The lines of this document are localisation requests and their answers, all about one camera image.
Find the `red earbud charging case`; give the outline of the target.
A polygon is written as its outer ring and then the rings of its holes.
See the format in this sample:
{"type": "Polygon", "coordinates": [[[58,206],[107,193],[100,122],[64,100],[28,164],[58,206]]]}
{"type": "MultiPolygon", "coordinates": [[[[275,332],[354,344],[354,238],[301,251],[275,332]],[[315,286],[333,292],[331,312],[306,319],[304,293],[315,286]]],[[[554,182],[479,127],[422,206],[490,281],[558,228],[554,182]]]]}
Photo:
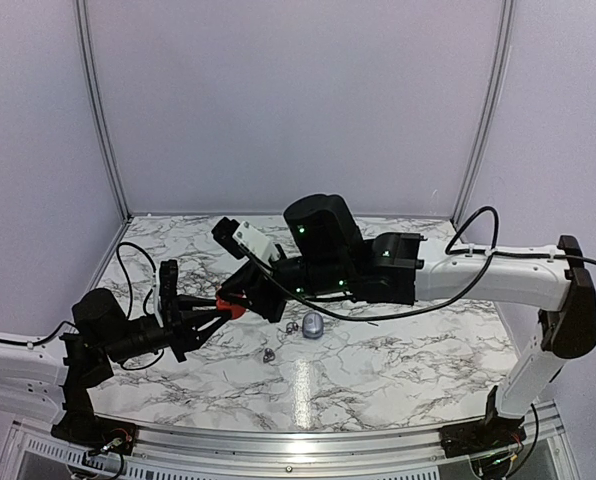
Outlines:
{"type": "Polygon", "coordinates": [[[228,314],[230,320],[239,319],[246,313],[246,311],[239,309],[238,306],[236,306],[235,309],[232,309],[231,306],[220,297],[216,298],[216,309],[228,314]]]}

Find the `grey blue charging case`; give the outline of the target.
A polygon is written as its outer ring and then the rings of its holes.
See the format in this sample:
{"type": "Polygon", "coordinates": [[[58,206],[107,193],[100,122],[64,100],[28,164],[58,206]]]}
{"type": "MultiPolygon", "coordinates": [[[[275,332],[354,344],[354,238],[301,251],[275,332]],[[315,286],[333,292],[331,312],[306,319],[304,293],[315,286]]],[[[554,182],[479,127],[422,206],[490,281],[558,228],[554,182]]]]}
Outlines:
{"type": "Polygon", "coordinates": [[[307,313],[302,320],[302,335],[307,339],[318,339],[324,334],[324,319],[318,312],[307,313]]]}

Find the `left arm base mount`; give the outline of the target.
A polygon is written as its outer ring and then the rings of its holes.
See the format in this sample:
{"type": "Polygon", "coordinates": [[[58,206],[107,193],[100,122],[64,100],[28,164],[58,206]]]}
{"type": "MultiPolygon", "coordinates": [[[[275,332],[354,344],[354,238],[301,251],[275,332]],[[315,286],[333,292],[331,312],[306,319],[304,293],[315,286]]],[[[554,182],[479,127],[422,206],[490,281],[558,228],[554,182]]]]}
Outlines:
{"type": "Polygon", "coordinates": [[[97,415],[86,389],[65,390],[64,393],[64,415],[51,428],[54,438],[87,447],[90,456],[132,453],[136,424],[97,415]]]}

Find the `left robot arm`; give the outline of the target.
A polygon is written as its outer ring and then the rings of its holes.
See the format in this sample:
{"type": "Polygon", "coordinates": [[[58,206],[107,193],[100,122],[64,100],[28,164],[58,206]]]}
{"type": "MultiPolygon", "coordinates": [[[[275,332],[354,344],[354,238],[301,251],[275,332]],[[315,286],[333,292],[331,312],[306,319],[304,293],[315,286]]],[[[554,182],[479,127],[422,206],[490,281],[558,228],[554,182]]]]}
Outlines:
{"type": "Polygon", "coordinates": [[[130,318],[106,288],[89,291],[45,338],[0,336],[0,410],[50,424],[54,437],[83,446],[130,450],[136,427],[97,415],[90,389],[113,367],[148,353],[179,362],[240,311],[219,299],[181,295],[174,260],[152,268],[153,306],[130,318]]]}

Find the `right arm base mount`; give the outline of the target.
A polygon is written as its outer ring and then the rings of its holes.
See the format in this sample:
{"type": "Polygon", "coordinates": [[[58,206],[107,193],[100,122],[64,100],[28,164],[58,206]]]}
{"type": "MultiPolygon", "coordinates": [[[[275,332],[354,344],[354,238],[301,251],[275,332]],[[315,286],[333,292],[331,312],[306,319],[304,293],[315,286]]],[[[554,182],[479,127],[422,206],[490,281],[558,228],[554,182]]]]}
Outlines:
{"type": "Polygon", "coordinates": [[[495,406],[497,393],[498,387],[494,386],[487,396],[483,418],[440,429],[440,443],[447,458],[502,448],[526,439],[523,417],[510,419],[499,415],[495,406]]]}

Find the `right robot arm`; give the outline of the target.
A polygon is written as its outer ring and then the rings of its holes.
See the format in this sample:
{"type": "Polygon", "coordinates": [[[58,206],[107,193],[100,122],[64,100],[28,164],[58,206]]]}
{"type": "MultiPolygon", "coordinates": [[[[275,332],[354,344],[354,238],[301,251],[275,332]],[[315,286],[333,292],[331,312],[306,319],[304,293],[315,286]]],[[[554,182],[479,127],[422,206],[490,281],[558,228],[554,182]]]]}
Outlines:
{"type": "Polygon", "coordinates": [[[241,302],[264,319],[280,319],[288,301],[322,311],[326,302],[397,304],[412,317],[459,300],[535,307],[538,321],[528,345],[487,398],[473,438],[493,448],[521,422],[534,399],[564,365],[596,346],[593,260],[576,238],[527,248],[442,242],[418,233],[362,236],[344,199],[314,194],[291,204],[284,220],[298,248],[288,257],[247,222],[221,219],[212,234],[241,268],[219,296],[241,302]]]}

